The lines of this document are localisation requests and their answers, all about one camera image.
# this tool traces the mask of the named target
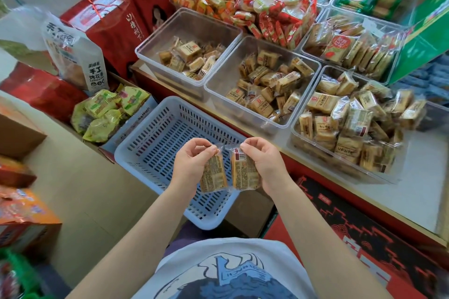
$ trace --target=hand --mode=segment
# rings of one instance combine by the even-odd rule
[[[281,153],[273,144],[264,138],[252,137],[241,143],[240,148],[254,160],[262,177],[262,187],[269,196],[291,185]]]
[[[205,138],[192,138],[176,154],[170,189],[185,192],[192,199],[199,180],[203,176],[204,165],[217,152]]]

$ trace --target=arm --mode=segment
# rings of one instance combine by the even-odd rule
[[[255,161],[318,297],[391,298],[293,182],[278,149],[263,138],[248,138],[241,148]]]
[[[206,139],[186,143],[176,155],[170,186],[67,299],[132,297],[154,274],[195,195],[205,163],[215,153],[216,146]]]

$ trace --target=display counter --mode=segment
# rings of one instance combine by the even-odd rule
[[[446,256],[449,240],[447,131],[438,128],[410,133],[409,146],[398,157],[403,168],[397,184],[363,183],[294,147],[290,128],[281,128],[274,134],[256,129],[216,108],[210,99],[200,101],[159,80],[141,60],[132,70],[138,86],[152,92],[156,99],[177,95],[245,136],[268,139],[283,153],[287,169],[294,177],[305,174],[317,180],[418,248]]]

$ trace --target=light blue plastic basket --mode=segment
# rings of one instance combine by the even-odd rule
[[[115,161],[159,195],[168,187],[178,150],[194,137],[211,143],[236,144],[245,137],[179,97],[165,98],[115,150]],[[228,185],[231,164],[223,152]],[[238,191],[197,192],[184,212],[201,229],[216,228],[225,218]]]

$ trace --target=yellow-green package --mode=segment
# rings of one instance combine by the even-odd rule
[[[89,115],[85,109],[87,101],[88,99],[75,105],[72,117],[70,119],[70,123],[72,124],[73,129],[75,129],[75,131],[80,135],[84,135],[86,133],[87,128],[95,119],[94,117]]]
[[[109,90],[100,90],[86,101],[86,111],[95,118],[101,118],[109,110],[119,108],[120,96]]]
[[[83,140],[105,143],[119,129],[123,117],[121,110],[109,110],[102,118],[93,120],[83,136]]]
[[[117,89],[122,100],[122,107],[128,116],[134,115],[137,110],[145,103],[145,101],[151,96],[148,92],[141,88],[135,88],[132,86],[123,86]]]

